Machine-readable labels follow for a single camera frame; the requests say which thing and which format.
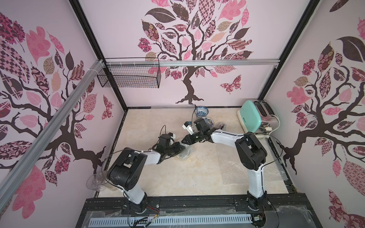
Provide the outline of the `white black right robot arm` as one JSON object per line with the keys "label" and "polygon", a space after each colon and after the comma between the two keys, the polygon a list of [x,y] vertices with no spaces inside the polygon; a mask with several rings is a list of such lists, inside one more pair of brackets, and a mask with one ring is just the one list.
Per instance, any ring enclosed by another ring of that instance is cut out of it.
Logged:
{"label": "white black right robot arm", "polygon": [[183,144],[193,145],[198,142],[210,142],[235,148],[241,163],[248,170],[248,194],[255,199],[261,199],[264,196],[263,166],[268,153],[255,133],[247,132],[239,135],[215,127],[210,128],[202,118],[194,122],[185,122],[183,129],[189,132],[182,140]]}

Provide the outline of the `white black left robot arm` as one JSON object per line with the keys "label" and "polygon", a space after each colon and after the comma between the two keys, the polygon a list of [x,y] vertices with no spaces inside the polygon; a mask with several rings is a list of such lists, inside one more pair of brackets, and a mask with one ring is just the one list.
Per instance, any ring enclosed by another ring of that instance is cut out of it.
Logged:
{"label": "white black left robot arm", "polygon": [[157,143],[148,151],[138,151],[126,147],[108,169],[106,180],[125,194],[126,198],[135,205],[143,205],[147,194],[138,184],[143,168],[148,165],[161,164],[185,150],[172,133],[163,134]]}

